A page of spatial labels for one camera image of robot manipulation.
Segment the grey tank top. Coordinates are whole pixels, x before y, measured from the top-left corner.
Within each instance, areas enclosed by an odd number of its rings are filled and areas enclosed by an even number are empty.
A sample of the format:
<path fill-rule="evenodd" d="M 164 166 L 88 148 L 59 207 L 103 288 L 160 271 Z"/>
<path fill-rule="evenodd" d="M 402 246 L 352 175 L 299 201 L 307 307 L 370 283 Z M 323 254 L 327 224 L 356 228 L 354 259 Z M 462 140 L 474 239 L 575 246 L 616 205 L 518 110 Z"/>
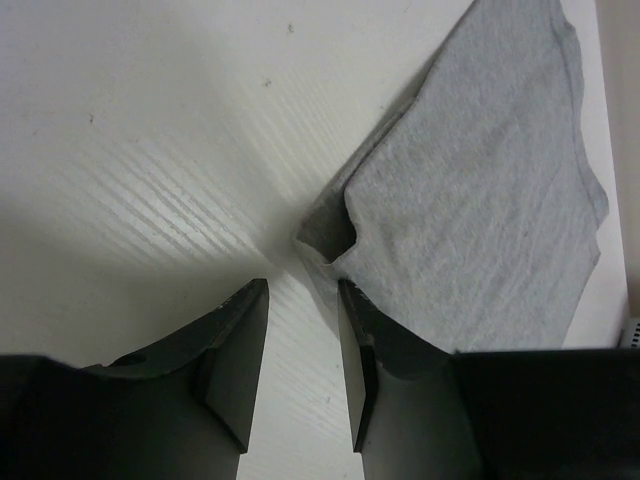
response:
<path fill-rule="evenodd" d="M 447 352 L 559 348 L 608 213 L 583 87 L 559 2 L 474 2 L 298 228 L 321 298 L 349 280 Z"/>

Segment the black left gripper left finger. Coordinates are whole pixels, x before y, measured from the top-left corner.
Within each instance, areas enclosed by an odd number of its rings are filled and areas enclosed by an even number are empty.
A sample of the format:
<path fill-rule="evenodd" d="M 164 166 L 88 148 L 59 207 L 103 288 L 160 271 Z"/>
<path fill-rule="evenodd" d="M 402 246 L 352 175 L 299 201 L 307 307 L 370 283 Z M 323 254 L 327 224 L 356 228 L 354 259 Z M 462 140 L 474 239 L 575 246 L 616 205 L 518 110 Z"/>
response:
<path fill-rule="evenodd" d="M 1 359 L 5 479 L 233 479 L 249 446 L 264 279 L 112 364 Z"/>

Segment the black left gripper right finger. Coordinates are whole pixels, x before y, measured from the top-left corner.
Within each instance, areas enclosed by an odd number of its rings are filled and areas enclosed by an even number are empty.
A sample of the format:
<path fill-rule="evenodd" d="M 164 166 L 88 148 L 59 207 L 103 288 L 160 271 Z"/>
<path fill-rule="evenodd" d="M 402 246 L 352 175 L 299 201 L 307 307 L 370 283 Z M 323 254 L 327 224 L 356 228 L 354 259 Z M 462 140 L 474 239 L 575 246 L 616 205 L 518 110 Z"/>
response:
<path fill-rule="evenodd" d="M 339 285 L 353 449 L 369 479 L 635 479 L 635 349 L 446 353 Z"/>

